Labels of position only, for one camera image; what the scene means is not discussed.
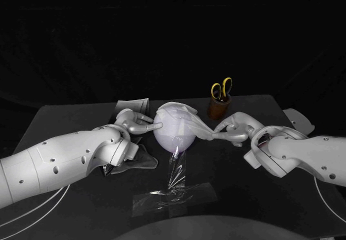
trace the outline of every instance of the yellow scissors handle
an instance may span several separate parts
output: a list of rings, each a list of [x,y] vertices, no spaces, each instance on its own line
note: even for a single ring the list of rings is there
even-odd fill
[[[215,97],[215,87],[218,86],[218,97]],[[214,85],[212,85],[212,87],[211,87],[211,96],[215,98],[215,99],[221,99],[222,98],[222,86],[218,84],[218,83],[215,83]]]
[[[222,93],[224,93],[224,97],[227,97],[227,93],[229,93],[231,88],[227,90],[227,82],[228,80],[231,80],[231,88],[232,88],[232,84],[234,84],[234,80],[231,77],[225,78],[224,83],[222,83]]]

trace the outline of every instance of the table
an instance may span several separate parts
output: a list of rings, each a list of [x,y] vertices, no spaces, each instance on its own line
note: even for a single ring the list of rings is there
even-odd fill
[[[209,98],[150,101],[150,117],[167,102],[188,104],[214,129],[221,120],[208,118]],[[108,124],[117,103],[45,106],[39,109],[15,153],[43,140]],[[270,95],[234,96],[227,116],[250,114],[265,126],[287,126],[291,122]],[[67,195],[38,224],[16,235],[26,239],[114,239],[131,229],[167,218],[165,213],[131,217],[133,196],[162,190],[167,185],[170,153],[160,147],[153,132],[142,135],[149,153],[157,158],[156,169],[130,169],[104,177],[97,168],[75,182]],[[196,138],[186,152],[186,183],[211,183],[218,202],[189,207],[188,215],[228,215],[263,221],[309,238],[346,235],[346,223],[327,209],[315,185],[313,176],[300,168],[278,178],[263,167],[253,169],[244,160],[250,140],[242,147],[231,142]],[[332,208],[346,218],[346,203],[336,187],[319,181]],[[55,192],[43,193],[0,209],[0,223],[33,209]],[[0,229],[6,237],[32,224],[49,211],[59,197],[30,215]]]

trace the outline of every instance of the scissors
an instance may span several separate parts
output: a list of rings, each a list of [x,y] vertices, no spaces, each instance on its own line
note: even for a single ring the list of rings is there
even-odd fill
[[[229,89],[227,90],[227,82],[228,82],[228,80],[231,80],[231,87],[229,87]],[[228,78],[225,78],[225,80],[224,80],[222,86],[221,86],[219,83],[215,83],[215,84],[212,85],[212,87],[211,87],[211,96],[212,96],[218,101],[224,101],[225,98],[228,97],[227,94],[228,94],[229,91],[231,91],[232,82],[234,82],[234,81],[232,81],[232,78],[228,77]],[[215,87],[216,87],[216,86],[218,86],[218,96],[215,97]]]

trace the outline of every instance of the pen holder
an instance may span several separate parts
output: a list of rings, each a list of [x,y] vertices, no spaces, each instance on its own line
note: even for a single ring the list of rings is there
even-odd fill
[[[208,117],[214,120],[222,119],[225,116],[225,113],[228,111],[229,103],[232,101],[231,95],[227,94],[228,101],[221,102],[218,101],[214,97],[211,97],[211,103],[209,103],[209,108],[208,108]]]

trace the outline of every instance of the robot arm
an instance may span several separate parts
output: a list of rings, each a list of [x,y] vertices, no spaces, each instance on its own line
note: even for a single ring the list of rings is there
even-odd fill
[[[286,126],[267,126],[245,113],[228,117],[215,131],[214,138],[227,139],[237,147],[251,139],[251,151],[244,159],[257,169],[263,166],[277,177],[294,168],[304,169],[319,180],[346,187],[346,138],[317,136],[309,138]]]
[[[118,166],[133,160],[139,146],[131,143],[129,129],[142,134],[163,126],[162,123],[149,125],[144,120],[153,122],[129,109],[118,114],[116,124],[56,136],[0,159],[0,209],[68,186],[98,166]]]

